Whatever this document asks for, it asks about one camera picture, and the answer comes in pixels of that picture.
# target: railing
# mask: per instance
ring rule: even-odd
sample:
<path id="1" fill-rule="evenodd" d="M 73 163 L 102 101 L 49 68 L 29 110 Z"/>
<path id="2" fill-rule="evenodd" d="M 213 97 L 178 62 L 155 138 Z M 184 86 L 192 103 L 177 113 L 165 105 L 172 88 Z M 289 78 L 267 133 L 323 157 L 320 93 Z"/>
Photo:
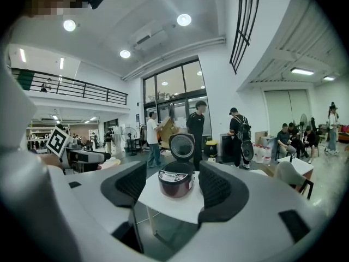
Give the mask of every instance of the railing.
<path id="1" fill-rule="evenodd" d="M 231 57 L 229 61 L 229 64 L 233 66 L 235 74 L 237 73 L 240 62 L 245 54 L 245 50 L 247 46 L 250 45 L 250 42 L 251 42 L 250 37 L 251 37 L 253 26 L 255 24 L 259 2 L 260 0 L 244 0 L 244 4 L 243 4 L 243 0 L 239 0 L 238 21 L 236 25 L 234 47 L 233 47 L 233 51 L 231 53 Z M 253 6 L 254 6 L 254 16 L 252 18 L 252 24 L 250 24 L 250 18 L 251 18 Z"/>
<path id="2" fill-rule="evenodd" d="M 127 104 L 128 94 L 84 81 L 53 74 L 24 69 L 12 69 L 12 74 L 24 90 L 47 92 L 100 100 L 116 104 Z"/>

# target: recessed light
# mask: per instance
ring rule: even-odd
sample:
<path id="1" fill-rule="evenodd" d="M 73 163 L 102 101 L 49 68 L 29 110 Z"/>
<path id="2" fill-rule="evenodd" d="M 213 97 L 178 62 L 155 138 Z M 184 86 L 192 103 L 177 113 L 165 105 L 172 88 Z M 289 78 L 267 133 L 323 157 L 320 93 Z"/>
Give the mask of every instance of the recessed light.
<path id="1" fill-rule="evenodd" d="M 191 17 L 187 14 L 182 14 L 177 17 L 177 22 L 181 26 L 187 26 L 191 23 Z"/>
<path id="2" fill-rule="evenodd" d="M 295 73 L 295 74 L 302 74 L 302 75 L 307 75 L 307 76 L 310 76 L 310 75 L 312 75 L 314 73 L 313 71 L 299 69 L 299 68 L 292 68 L 291 72 Z"/>
<path id="3" fill-rule="evenodd" d="M 333 81 L 334 80 L 334 78 L 331 78 L 330 76 L 326 76 L 323 79 L 326 81 Z"/>
<path id="4" fill-rule="evenodd" d="M 66 20 L 63 22 L 63 27 L 68 32 L 74 31 L 76 28 L 76 23 L 74 20 Z"/>
<path id="5" fill-rule="evenodd" d="M 63 70 L 64 58 L 61 57 L 61 62 L 59 63 L 59 68 Z"/>
<path id="6" fill-rule="evenodd" d="M 26 55 L 24 54 L 24 49 L 20 49 L 20 54 L 23 62 L 27 62 Z"/>
<path id="7" fill-rule="evenodd" d="M 131 53 L 130 53 L 128 50 L 122 50 L 122 51 L 120 52 L 120 56 L 121 56 L 122 58 L 129 58 L 129 57 L 131 56 Z"/>

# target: standing fan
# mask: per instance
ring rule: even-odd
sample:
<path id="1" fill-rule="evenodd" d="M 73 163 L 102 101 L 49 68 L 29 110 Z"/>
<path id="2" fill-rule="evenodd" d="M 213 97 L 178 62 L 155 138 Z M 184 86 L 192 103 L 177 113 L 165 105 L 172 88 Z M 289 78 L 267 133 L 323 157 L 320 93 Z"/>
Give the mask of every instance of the standing fan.
<path id="1" fill-rule="evenodd" d="M 308 126 L 308 119 L 306 118 L 305 114 L 302 114 L 302 116 L 300 117 L 300 140 L 303 140 L 303 127 L 307 127 Z"/>
<path id="2" fill-rule="evenodd" d="M 131 153 L 129 156 L 135 156 L 137 155 L 137 153 L 133 152 L 133 144 L 132 144 L 132 140 L 135 140 L 137 138 L 137 131 L 135 130 L 135 128 L 132 127 L 126 127 L 125 129 L 122 130 L 121 132 L 121 137 L 122 139 L 127 142 L 128 139 L 130 141 L 131 144 Z"/>

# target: white t-shirt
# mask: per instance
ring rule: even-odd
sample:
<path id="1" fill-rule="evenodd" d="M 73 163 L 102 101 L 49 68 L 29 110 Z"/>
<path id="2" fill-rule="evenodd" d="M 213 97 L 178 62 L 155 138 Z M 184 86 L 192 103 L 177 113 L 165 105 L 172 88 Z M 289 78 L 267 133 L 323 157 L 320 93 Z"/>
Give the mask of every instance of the white t-shirt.
<path id="1" fill-rule="evenodd" d="M 333 129 L 333 124 L 337 124 L 337 115 L 330 113 L 329 114 L 329 129 Z"/>
<path id="2" fill-rule="evenodd" d="M 147 142 L 148 144 L 157 144 L 158 143 L 158 135 L 155 128 L 157 127 L 157 123 L 150 118 L 147 122 Z"/>

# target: rice cooker label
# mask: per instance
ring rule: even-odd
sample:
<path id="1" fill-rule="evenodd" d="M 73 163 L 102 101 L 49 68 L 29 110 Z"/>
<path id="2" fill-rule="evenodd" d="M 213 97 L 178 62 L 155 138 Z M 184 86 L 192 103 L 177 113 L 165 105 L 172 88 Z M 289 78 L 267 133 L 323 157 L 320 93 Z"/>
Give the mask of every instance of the rice cooker label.
<path id="1" fill-rule="evenodd" d="M 169 181 L 169 182 L 176 182 L 180 181 L 181 179 L 185 178 L 188 174 L 181 174 L 181 173 L 176 173 L 176 172 L 167 172 L 160 170 L 159 171 L 159 176 L 164 180 L 164 181 Z"/>

